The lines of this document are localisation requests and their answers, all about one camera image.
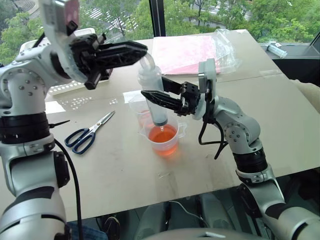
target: scissor blade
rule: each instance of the scissor blade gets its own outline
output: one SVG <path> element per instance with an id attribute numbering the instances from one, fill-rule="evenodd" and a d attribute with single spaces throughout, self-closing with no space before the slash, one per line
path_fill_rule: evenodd
<path id="1" fill-rule="evenodd" d="M 101 124 L 105 124 L 114 114 L 116 113 L 116 111 L 111 111 L 109 112 L 106 116 L 104 116 L 99 122 Z"/>

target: floor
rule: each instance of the floor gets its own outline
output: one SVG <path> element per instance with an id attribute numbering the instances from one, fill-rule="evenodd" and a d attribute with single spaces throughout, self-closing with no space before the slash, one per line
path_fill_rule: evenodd
<path id="1" fill-rule="evenodd" d="M 277 179 L 282 191 L 285 191 L 285 187 L 290 180 L 289 176 L 283 176 Z M 316 214 L 319 214 L 319 205 L 314 201 L 303 200 L 298 194 L 298 184 L 290 191 L 289 204 L 304 207 Z M 257 231 L 253 220 L 245 213 L 242 203 L 239 199 L 239 195 L 235 188 L 223 189 L 213 192 L 213 194 L 220 200 L 227 214 L 229 215 L 232 224 L 236 231 L 246 232 L 253 235 L 257 235 Z M 198 215 L 196 208 L 197 196 L 191 196 L 186 198 L 177 199 L 185 209 L 193 214 Z M 180 229 L 180 228 L 199 228 L 200 221 L 189 214 L 186 214 L 184 210 L 178 204 L 171 203 L 171 218 L 169 220 L 168 230 Z M 115 213 L 114 216 L 120 222 L 121 225 L 121 240 L 132 240 L 135 237 L 140 220 L 147 207 L 140 207 L 131 209 L 128 211 Z M 265 227 L 264 223 L 257 219 L 258 231 L 266 238 L 271 239 L 271 232 Z M 95 218 L 88 218 L 83 220 L 83 225 L 99 229 Z"/>

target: plastic beaker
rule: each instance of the plastic beaker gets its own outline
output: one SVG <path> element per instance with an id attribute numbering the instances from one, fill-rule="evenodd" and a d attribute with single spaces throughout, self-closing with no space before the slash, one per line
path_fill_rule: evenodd
<path id="1" fill-rule="evenodd" d="M 164 126 L 154 125 L 149 118 L 140 130 L 151 143 L 153 150 L 160 156 L 166 157 L 173 154 L 178 148 L 178 140 L 186 135 L 187 123 L 178 122 L 173 116 L 168 115 L 168 122 Z"/>
<path id="2" fill-rule="evenodd" d="M 146 98 L 138 94 L 129 100 L 129 106 L 138 120 L 139 129 L 143 128 L 146 120 L 151 118 Z"/>

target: table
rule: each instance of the table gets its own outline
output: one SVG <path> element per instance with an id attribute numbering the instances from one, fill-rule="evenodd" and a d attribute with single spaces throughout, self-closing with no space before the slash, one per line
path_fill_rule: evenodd
<path id="1" fill-rule="evenodd" d="M 248 38 L 246 34 L 239 34 L 239 39 L 242 36 Z M 149 49 L 152 47 L 152 40 L 139 42 L 147 44 Z M 255 71 L 249 71 L 255 61 L 243 57 L 243 68 L 248 72 L 240 67 L 239 72 L 243 72 L 239 74 L 240 78 L 237 79 L 236 73 L 223 76 L 216 85 L 217 94 L 236 101 L 246 114 L 260 123 L 260 139 L 276 177 L 318 167 L 320 115 L 283 74 L 274 74 L 274 71 L 261 74 L 263 69 L 271 67 L 275 71 L 280 70 L 263 51 L 256 55 L 263 60 L 260 66 L 256 63 Z M 123 94 L 140 89 L 138 68 L 139 64 L 114 69 L 110 81 L 101 83 L 94 91 L 78 89 L 48 98 L 64 110 L 48 114 L 48 121 L 70 120 L 51 130 L 60 142 L 73 131 L 91 126 L 107 112 L 116 111 L 110 121 L 98 130 L 96 141 L 85 154 L 76 155 L 68 149 L 79 179 L 82 218 L 240 184 L 230 149 L 226 147 L 214 160 L 218 146 L 198 144 L 202 122 L 193 120 L 191 116 L 177 117 L 188 127 L 174 155 L 163 159 L 152 151 L 150 143 L 139 134 L 138 122 Z M 208 125 L 203 140 L 219 138 L 219 131 Z M 14 198 L 7 190 L 2 170 L 0 179 L 3 179 L 0 182 L 0 211 L 3 211 Z M 67 220 L 75 220 L 76 198 L 72 179 L 60 189 L 60 193 Z"/>

